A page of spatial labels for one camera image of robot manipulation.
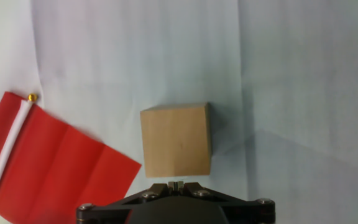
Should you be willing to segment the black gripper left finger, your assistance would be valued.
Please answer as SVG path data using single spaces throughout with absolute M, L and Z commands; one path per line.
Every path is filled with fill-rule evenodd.
M 146 190 L 106 206 L 85 203 L 76 209 L 76 224 L 125 223 L 131 212 L 140 205 L 172 196 L 175 182 L 153 184 Z

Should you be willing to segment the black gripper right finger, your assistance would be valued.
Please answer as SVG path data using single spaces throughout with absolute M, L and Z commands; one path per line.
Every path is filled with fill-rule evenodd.
M 217 205 L 229 223 L 275 223 L 275 202 L 269 198 L 246 201 L 183 181 L 175 182 L 175 193 Z

